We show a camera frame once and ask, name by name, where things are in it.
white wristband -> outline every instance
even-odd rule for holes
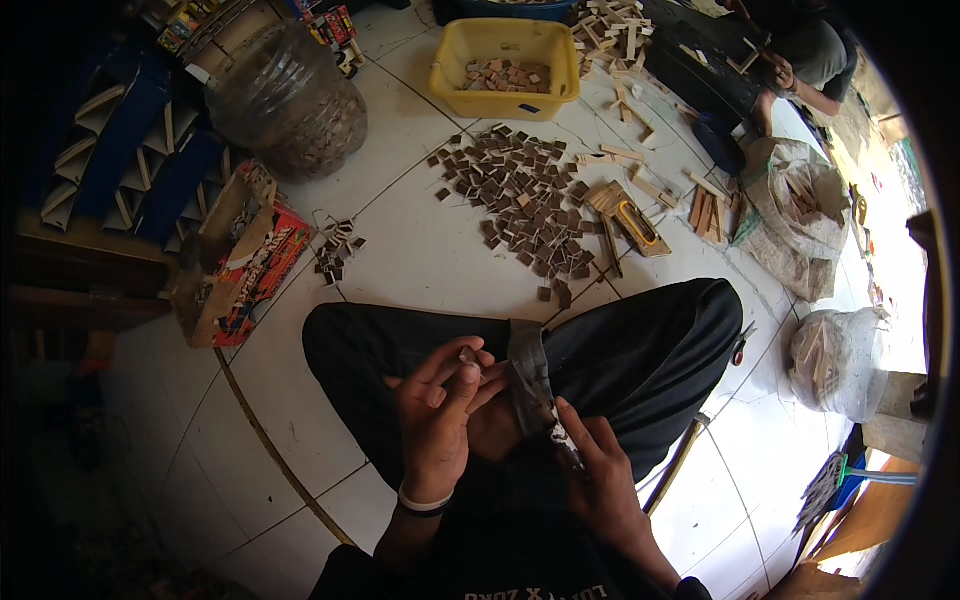
[[[446,504],[450,501],[450,498],[453,497],[453,492],[451,492],[443,500],[437,500],[436,502],[430,502],[429,504],[420,504],[419,502],[414,502],[407,497],[407,494],[403,493],[403,483],[400,484],[400,489],[396,494],[397,499],[400,501],[400,504],[402,504],[407,508],[408,511],[412,513],[433,513],[446,506]]]

blue mop handle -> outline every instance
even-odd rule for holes
[[[862,468],[845,468],[844,476],[863,477],[867,481],[878,483],[892,483],[899,486],[917,485],[917,473],[888,473],[878,470],[864,470]]]

black shirt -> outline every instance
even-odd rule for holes
[[[824,84],[825,96],[843,102],[856,70],[856,43],[847,19],[817,0],[744,0],[751,19],[770,32],[774,39],[796,34],[811,19],[826,22],[840,37],[847,51],[847,66]]]
[[[442,527],[429,559],[400,579],[367,553],[340,546],[310,600],[709,600],[698,580],[667,594],[572,518],[500,517]]]

black pants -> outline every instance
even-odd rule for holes
[[[604,416],[639,481],[666,457],[720,381],[743,324],[725,279],[694,279],[591,310],[544,334],[554,394],[581,417]],[[400,429],[384,374],[404,377],[453,338],[482,337],[507,354],[507,321],[322,304],[303,326],[307,363],[337,414],[393,489],[403,481]],[[562,509],[564,480],[544,436],[502,463],[471,455],[457,486],[460,512]]]

clear plastic container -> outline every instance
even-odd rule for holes
[[[287,19],[264,27],[224,60],[205,91],[213,126],[280,180],[340,170],[367,139],[367,103],[333,52]]]

